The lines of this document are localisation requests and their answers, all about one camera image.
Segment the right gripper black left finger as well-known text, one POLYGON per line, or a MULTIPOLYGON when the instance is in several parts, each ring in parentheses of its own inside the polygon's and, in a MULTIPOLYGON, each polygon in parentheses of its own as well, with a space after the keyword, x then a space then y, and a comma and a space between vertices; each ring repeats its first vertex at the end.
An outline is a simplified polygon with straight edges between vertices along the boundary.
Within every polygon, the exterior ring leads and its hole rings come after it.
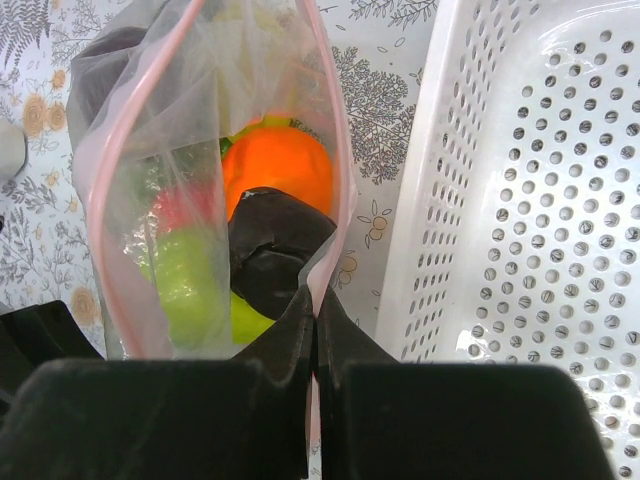
POLYGON ((14 397, 5 479, 303 479, 314 315, 300 288, 228 360, 56 359, 14 397))

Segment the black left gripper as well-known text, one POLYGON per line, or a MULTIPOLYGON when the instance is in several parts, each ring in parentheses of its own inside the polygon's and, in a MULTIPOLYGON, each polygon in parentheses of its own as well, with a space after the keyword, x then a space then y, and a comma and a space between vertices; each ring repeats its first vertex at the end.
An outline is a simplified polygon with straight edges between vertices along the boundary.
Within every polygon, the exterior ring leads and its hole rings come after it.
POLYGON ((60 300, 13 309, 1 305, 1 413, 41 364, 64 358, 100 359, 60 300))

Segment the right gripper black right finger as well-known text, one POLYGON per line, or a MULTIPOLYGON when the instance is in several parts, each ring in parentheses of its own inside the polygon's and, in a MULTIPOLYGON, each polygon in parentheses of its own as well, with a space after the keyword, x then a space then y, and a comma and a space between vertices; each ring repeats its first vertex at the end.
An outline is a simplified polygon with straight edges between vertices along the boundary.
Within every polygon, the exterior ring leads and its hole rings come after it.
POLYGON ((333 292, 315 323, 326 479, 609 479, 577 385, 546 366, 401 363, 333 292))

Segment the green pear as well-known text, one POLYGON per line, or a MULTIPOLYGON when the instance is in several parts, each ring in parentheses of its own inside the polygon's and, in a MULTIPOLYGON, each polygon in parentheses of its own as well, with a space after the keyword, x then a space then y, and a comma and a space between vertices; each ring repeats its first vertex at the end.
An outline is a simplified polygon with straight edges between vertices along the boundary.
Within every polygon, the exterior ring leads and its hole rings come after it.
POLYGON ((228 342, 249 344, 274 324, 230 290, 227 258, 204 229, 158 234, 139 267, 155 284, 169 338, 184 355, 211 354, 228 342))

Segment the red tomato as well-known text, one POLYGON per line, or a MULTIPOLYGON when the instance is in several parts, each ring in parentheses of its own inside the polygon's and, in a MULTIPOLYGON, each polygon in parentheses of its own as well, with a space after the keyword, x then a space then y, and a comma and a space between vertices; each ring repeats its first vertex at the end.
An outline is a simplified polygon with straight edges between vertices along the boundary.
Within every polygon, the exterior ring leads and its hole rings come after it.
POLYGON ((161 234, 216 221, 218 202, 211 184, 193 183, 165 188, 156 196, 151 213, 161 234))

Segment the dark purple plum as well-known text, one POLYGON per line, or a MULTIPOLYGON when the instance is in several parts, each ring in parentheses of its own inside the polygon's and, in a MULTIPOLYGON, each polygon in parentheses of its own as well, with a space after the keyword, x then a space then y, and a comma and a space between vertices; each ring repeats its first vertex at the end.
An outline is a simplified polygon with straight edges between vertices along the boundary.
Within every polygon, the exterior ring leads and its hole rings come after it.
POLYGON ((241 194, 228 228, 231 290, 277 320, 298 290, 300 271, 336 224, 290 194, 257 187, 241 194))

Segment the clear zip top bag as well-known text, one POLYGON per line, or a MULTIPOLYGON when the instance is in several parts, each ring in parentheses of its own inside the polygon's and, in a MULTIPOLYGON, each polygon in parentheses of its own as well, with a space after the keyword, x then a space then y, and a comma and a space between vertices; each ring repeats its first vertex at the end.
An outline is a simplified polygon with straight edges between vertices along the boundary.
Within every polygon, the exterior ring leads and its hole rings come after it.
POLYGON ((193 227, 221 247, 230 286, 232 216, 219 140, 265 115, 291 118, 289 127, 318 140, 332 162, 327 216, 336 229, 298 278, 298 290, 310 292, 315 320, 356 198, 344 100, 317 5, 132 1, 71 68, 73 183, 85 210, 108 360, 228 360, 255 341, 228 342, 211 354, 178 352, 157 288, 139 261, 152 255, 160 234, 151 213, 160 191, 211 184, 216 221, 193 227))

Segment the orange fruit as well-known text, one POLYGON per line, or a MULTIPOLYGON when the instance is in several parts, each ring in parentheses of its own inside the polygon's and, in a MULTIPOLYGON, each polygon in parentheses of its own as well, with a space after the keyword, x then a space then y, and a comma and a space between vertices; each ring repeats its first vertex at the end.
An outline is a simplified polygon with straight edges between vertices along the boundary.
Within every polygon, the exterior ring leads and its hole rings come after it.
POLYGON ((222 159, 228 217, 246 190, 270 187, 328 215, 333 199, 332 162, 322 144, 293 127, 267 126, 237 140, 222 159))

